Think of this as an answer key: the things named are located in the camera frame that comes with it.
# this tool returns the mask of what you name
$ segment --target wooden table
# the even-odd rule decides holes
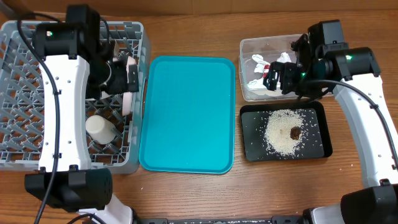
[[[246,218],[296,215],[338,203],[362,188],[358,154],[345,116],[333,98],[325,107],[333,155],[328,159],[248,162],[244,158],[239,110],[239,42],[253,37],[300,34],[322,20],[340,19],[350,47],[368,46],[382,69],[384,94],[398,124],[398,11],[281,12],[214,16],[108,18],[140,21],[160,55],[225,57],[236,67],[235,162],[225,175],[149,172],[113,175],[114,193],[141,218]],[[32,223],[40,205],[24,190],[25,172],[0,172],[0,223]],[[41,223],[75,217],[46,208]]]

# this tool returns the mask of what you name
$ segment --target blue tray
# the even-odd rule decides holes
[[[161,56],[150,66],[139,161],[147,170],[224,174],[234,162],[235,67]]]

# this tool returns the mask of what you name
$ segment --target black tray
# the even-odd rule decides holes
[[[268,151],[268,142],[263,141],[268,112],[277,110],[299,110],[300,114],[305,114],[304,123],[317,124],[314,127],[308,127],[309,137],[304,143],[298,146],[300,150],[295,155],[282,156],[274,152],[273,149]],[[333,149],[330,142],[328,125],[326,122],[325,110],[321,103],[313,101],[310,103],[277,103],[268,105],[247,105],[243,106],[240,111],[244,155],[249,161],[273,161],[286,159],[314,159],[322,157],[330,157]]]

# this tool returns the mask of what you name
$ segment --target pile of rice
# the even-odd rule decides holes
[[[297,140],[290,137],[292,128],[299,127],[301,130]],[[274,149],[281,156],[294,155],[302,142],[303,118],[292,110],[278,110],[271,114],[264,134],[264,141],[268,142],[267,150]]]

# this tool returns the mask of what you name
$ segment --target gray wire basket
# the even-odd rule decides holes
[[[41,22],[24,22],[29,40]],[[92,169],[107,167],[114,174],[130,174],[139,167],[138,152],[142,126],[142,97],[149,73],[150,42],[139,22],[108,22],[110,37],[120,47],[119,58],[128,55],[138,62],[139,92],[133,96],[132,115],[121,116],[122,95],[86,101],[86,119],[94,114],[115,124],[116,139],[100,145],[87,139]],[[101,22],[100,38],[106,37]],[[0,30],[0,170],[39,168],[44,135],[44,89],[39,63],[18,34],[16,21]]]

